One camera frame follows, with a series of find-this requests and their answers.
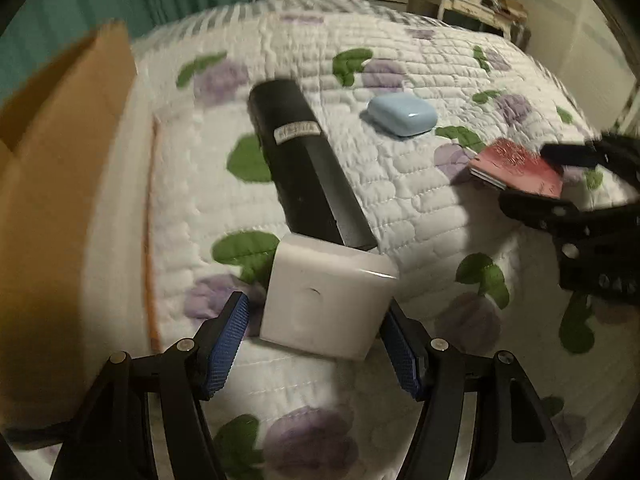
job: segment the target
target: white power adapter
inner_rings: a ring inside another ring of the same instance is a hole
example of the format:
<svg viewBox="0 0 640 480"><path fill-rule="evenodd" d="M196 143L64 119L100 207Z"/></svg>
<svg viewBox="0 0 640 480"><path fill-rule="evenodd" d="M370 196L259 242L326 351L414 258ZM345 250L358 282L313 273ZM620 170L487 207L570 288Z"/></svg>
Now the white power adapter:
<svg viewBox="0 0 640 480"><path fill-rule="evenodd" d="M287 234L273 261L260 338L363 360L397 284L386 255Z"/></svg>

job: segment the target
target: blue earbuds case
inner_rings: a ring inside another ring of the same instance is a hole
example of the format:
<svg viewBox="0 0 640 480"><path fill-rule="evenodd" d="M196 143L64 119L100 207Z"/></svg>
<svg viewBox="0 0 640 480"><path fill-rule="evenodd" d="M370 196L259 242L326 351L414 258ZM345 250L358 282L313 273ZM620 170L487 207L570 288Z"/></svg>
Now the blue earbuds case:
<svg viewBox="0 0 640 480"><path fill-rule="evenodd" d="M433 106L405 92L374 97L369 101L367 112L385 130L398 137L426 133L438 122L438 114Z"/></svg>

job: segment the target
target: quilted bedspread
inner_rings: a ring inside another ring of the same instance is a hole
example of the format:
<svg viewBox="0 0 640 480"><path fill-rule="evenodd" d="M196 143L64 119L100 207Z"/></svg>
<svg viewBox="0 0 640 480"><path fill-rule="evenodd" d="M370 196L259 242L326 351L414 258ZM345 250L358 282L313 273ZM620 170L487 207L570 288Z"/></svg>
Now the quilted bedspread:
<svg viewBox="0 0 640 480"><path fill-rule="evenodd" d="M380 341L362 363L252 337L265 269L288 231L247 111L254 84L302 87L378 239L405 313L461 350L505 348L527 371L574 474L604 452L638 392L638 316L558 287L550 237L505 218L465 166L507 137L593 137L566 89L503 38L361 0L267 0L158 29L134 46L159 118L151 259L159 345L191 336L244 290L254 319L223 390L204 404L236 480L395 479L420 412ZM382 92L437 110L397 139L367 117ZM573 174L585 208L628 200L606 170Z"/></svg>

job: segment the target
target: silver bolt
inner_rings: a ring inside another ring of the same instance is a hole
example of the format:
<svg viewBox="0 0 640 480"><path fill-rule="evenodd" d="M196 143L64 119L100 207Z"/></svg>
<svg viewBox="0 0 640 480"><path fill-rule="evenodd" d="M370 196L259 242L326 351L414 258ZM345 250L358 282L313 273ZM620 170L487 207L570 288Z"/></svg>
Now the silver bolt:
<svg viewBox="0 0 640 480"><path fill-rule="evenodd" d="M511 352L507 352L506 350L500 350L498 352L498 361L503 364L510 365L515 361L515 357Z"/></svg>
<svg viewBox="0 0 640 480"><path fill-rule="evenodd" d="M124 352L122 351L114 352L113 354L110 355L109 361L111 361L115 365L119 365L126 358L127 358L127 355Z"/></svg>
<svg viewBox="0 0 640 480"><path fill-rule="evenodd" d="M431 340L431 348L434 350L439 350L440 352L444 352L447 348L449 348L449 343L447 343L444 339L440 339L437 337L436 339Z"/></svg>
<svg viewBox="0 0 640 480"><path fill-rule="evenodd" d="M185 338L185 339L180 339L180 341L178 341L178 344L175 347L180 352L188 352L194 346L196 346L196 343L194 343L193 339Z"/></svg>
<svg viewBox="0 0 640 480"><path fill-rule="evenodd" d="M609 288L609 277L606 274L601 274L598 277L598 285L600 285L602 288Z"/></svg>
<svg viewBox="0 0 640 480"><path fill-rule="evenodd" d="M566 256L567 258L575 260L578 256L580 256L580 251L573 244L564 244L562 246L562 254L564 254L564 256Z"/></svg>

